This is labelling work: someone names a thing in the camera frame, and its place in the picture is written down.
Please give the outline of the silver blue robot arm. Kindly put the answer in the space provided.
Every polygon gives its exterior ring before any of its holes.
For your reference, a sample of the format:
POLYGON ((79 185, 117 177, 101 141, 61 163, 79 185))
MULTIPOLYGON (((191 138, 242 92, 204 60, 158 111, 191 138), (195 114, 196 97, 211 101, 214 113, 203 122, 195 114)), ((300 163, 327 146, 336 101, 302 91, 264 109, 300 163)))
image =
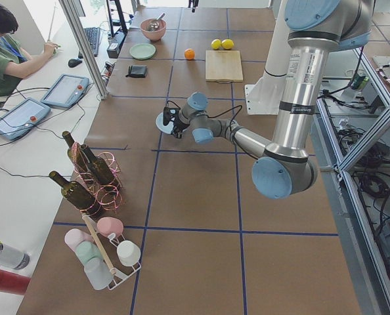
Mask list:
POLYGON ((180 108, 164 108, 158 129, 181 138, 192 131, 198 144, 222 137, 255 157, 251 177, 270 199, 286 198, 310 188, 317 169, 305 149, 328 55, 364 46, 370 36, 373 1, 288 1, 284 21, 291 47, 276 127, 266 139, 232 119, 207 114, 204 94, 193 93, 180 108))

